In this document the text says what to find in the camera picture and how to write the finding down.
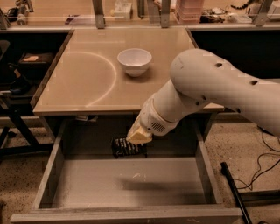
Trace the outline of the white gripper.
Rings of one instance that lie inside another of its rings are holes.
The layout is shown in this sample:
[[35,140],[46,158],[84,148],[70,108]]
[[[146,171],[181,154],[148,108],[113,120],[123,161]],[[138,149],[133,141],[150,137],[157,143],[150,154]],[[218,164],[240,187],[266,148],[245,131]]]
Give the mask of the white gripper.
[[132,144],[146,144],[152,135],[164,136],[177,126],[178,122],[165,120],[154,106],[154,96],[143,105],[138,117],[130,128],[126,140]]

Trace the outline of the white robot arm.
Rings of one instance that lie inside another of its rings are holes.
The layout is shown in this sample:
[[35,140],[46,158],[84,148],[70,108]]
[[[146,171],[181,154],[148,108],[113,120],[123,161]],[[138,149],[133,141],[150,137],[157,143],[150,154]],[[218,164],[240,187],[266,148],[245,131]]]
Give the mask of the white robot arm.
[[146,144],[210,103],[240,113],[280,137],[280,84],[260,80],[217,55],[191,49],[171,63],[170,79],[144,104],[126,140]]

